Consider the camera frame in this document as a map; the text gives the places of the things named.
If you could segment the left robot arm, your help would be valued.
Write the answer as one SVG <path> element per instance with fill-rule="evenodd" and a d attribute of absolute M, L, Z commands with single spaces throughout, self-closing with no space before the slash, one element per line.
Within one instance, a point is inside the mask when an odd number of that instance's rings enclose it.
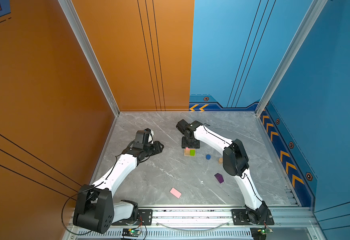
<path fill-rule="evenodd" d="M 77 193 L 74 226 L 104 234 L 116 222 L 134 224 L 138 220 L 138 203 L 121 200 L 114 195 L 125 178 L 149 157 L 160 154 L 164 145 L 154 141 L 138 148 L 130 145 L 122 151 L 114 166 L 91 185 L 83 185 Z"/>

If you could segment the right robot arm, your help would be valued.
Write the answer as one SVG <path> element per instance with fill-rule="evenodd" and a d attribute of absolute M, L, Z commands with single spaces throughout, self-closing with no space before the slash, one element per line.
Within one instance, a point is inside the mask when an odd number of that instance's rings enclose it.
<path fill-rule="evenodd" d="M 176 128 L 183 135 L 182 148 L 198 149 L 203 142 L 223 156 L 223 168 L 234 177 L 245 200 L 245 221 L 252 225 L 273 225 L 274 219 L 266 202 L 261 198 L 252 180 L 249 158 L 242 141 L 231 140 L 210 130 L 198 121 L 180 120 Z"/>

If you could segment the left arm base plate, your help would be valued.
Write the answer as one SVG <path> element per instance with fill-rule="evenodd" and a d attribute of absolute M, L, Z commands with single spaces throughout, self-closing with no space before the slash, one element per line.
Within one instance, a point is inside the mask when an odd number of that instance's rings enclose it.
<path fill-rule="evenodd" d="M 153 220 L 153 209 L 139 209 L 137 220 L 120 220 L 112 223 L 112 226 L 139 226 L 141 221 L 145 226 L 151 226 Z"/>

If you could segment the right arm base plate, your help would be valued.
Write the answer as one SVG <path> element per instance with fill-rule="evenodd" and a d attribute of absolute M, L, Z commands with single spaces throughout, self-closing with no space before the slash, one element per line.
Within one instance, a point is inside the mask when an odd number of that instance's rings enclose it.
<path fill-rule="evenodd" d="M 272 213 L 269 209 L 265 209 L 262 213 L 247 209 L 232 209 L 232 219 L 235 226 L 273 226 L 275 224 Z"/>

